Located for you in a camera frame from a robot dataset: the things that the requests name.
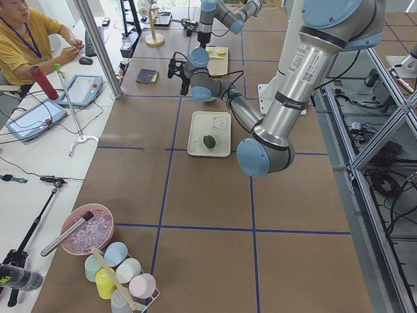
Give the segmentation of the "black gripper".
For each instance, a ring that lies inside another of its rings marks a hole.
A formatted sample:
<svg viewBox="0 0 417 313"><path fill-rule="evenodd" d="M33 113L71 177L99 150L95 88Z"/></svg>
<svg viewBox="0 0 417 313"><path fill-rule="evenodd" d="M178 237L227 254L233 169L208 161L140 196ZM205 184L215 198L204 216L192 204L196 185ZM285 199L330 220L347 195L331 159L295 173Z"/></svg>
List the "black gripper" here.
<svg viewBox="0 0 417 313"><path fill-rule="evenodd" d="M200 43L199 47L205 49L211 39L212 24L199 23L198 25L189 25L186 27L187 33L197 33L197 41Z"/></svg>
<svg viewBox="0 0 417 313"><path fill-rule="evenodd" d="M177 60L176 57L172 57L168 64L167 78L171 79L174 76L179 77L182 80L180 95L186 96L188 94L190 79L185 74L186 61Z"/></svg>

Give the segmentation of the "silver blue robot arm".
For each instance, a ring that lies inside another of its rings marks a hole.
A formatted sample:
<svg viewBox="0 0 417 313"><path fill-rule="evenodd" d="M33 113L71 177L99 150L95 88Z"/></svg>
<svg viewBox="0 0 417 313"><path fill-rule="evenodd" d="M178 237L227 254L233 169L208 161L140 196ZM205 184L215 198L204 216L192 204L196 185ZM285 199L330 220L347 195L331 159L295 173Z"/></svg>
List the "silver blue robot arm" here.
<svg viewBox="0 0 417 313"><path fill-rule="evenodd" d="M279 172L293 162L295 152L289 134L337 55L371 48L382 40L385 7L384 1L304 1L300 44L266 115L248 104L232 82L210 75L206 50L214 20L237 34L261 11L260 1L244 1L235 12L222 1L203 1L197 28L199 46L185 61L172 58L168 76L180 77L181 94L191 94L195 101L222 100L249 132L250 137L237 147L238 165L244 173L262 177Z"/></svg>
<svg viewBox="0 0 417 313"><path fill-rule="evenodd" d="M239 34L244 24L252 16L256 16L262 9L261 1L241 1L243 6L232 12L224 1L206 0L201 1L199 21L185 27L186 36L190 37L193 33L197 34L197 41L201 48L205 48L210 43L213 35L212 27L214 20L218 20L229 32Z"/></svg>

